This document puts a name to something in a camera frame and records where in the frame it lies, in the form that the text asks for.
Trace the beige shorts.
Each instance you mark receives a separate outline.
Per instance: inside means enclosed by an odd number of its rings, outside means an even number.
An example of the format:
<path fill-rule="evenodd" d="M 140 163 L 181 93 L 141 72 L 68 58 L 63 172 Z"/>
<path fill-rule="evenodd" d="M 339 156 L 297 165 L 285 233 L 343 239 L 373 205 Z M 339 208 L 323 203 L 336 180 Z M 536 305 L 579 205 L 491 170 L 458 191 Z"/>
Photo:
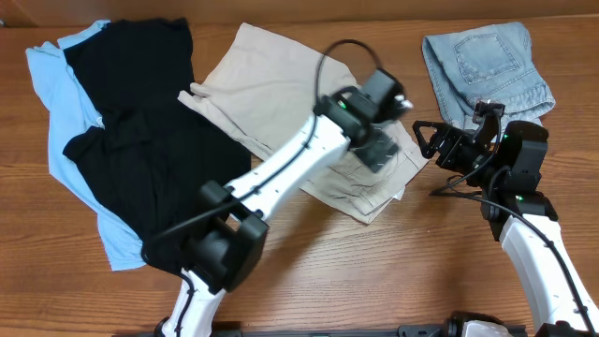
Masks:
<path fill-rule="evenodd" d="M 307 122 L 314 106 L 314 82 L 326 94 L 356 80 L 349 68 L 295 40 L 244 23 L 218 66 L 201 83 L 179 94 L 180 101 L 217 125 L 262 160 L 268 159 Z M 399 146 L 373 173 L 352 153 L 318 172 L 302 190 L 332 208 L 369 224 L 426 166 L 417 145 L 396 122 L 385 132 Z"/>

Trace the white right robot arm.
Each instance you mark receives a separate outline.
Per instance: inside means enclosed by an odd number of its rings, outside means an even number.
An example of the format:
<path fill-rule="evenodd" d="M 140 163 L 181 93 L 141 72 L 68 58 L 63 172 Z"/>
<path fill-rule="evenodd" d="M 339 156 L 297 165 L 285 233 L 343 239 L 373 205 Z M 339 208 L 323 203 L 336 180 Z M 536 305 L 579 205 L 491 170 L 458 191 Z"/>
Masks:
<path fill-rule="evenodd" d="M 452 172 L 436 197 L 481 206 L 491 234 L 516 269 L 539 336 L 595 336 L 598 307 L 582 284 L 562 239 L 559 216 L 538 191 L 548 131 L 531 122 L 501 127 L 487 115 L 475 131 L 416 121 L 424 157 Z"/>

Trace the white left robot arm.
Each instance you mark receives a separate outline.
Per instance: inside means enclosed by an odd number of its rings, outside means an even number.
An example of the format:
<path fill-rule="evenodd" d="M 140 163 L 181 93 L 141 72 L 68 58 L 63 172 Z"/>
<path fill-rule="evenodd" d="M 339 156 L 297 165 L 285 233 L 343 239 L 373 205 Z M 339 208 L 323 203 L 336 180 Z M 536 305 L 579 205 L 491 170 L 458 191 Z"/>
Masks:
<path fill-rule="evenodd" d="M 398 151 L 384 133 L 411 103 L 402 85 L 378 68 L 360 88 L 344 87 L 315 101 L 301 130 L 280 150 L 240 178 L 200 190 L 209 209 L 157 235 L 173 244 L 182 265 L 182 287 L 172 315 L 157 336 L 208 336 L 220 301 L 239 286 L 261 258 L 268 221 L 312 176 L 358 151 L 372 172 Z"/>

